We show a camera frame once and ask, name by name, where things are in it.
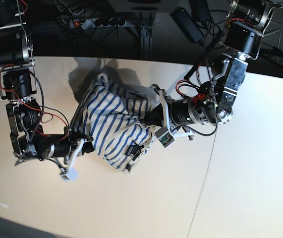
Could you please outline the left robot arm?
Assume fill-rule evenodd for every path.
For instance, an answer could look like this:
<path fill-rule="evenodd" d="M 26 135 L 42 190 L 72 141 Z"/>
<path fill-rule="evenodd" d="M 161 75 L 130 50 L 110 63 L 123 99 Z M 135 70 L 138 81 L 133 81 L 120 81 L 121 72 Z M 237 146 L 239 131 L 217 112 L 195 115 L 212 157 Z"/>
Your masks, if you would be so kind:
<path fill-rule="evenodd" d="M 200 86 L 190 82 L 190 77 L 198 71 L 199 65 L 195 64 L 175 86 L 176 91 L 182 86 L 194 88 L 197 95 L 190 97 L 182 93 L 180 100 L 174 100 L 164 89 L 152 85 L 160 104 L 146 114 L 144 123 L 159 127 L 156 137 L 163 145 L 173 142 L 180 128 L 185 131 L 183 136 L 193 138 L 195 134 L 204 136 L 204 133 L 191 128 L 192 124 L 209 123 L 218 127 L 231 119 L 238 89 L 245 79 L 247 59 L 257 59 L 273 9 L 280 7 L 281 4 L 268 0 L 231 2 L 224 29 L 218 32 L 199 59 L 205 60 L 216 42 L 226 48 L 218 61 L 207 69 L 209 80 Z"/>

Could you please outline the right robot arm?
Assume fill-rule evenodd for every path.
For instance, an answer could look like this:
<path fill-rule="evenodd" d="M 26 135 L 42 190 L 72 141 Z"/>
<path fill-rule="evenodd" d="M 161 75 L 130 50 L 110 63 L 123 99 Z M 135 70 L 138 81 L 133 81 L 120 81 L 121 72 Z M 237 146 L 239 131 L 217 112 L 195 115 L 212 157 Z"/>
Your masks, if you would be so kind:
<path fill-rule="evenodd" d="M 72 132 L 69 124 L 62 134 L 43 132 L 44 115 L 63 115 L 35 99 L 43 89 L 35 74 L 31 35 L 22 20 L 27 8 L 23 0 L 0 0 L 0 98 L 7 101 L 13 153 L 17 164 L 51 161 L 64 180 L 74 180 L 75 160 L 91 148 L 92 139 Z"/>

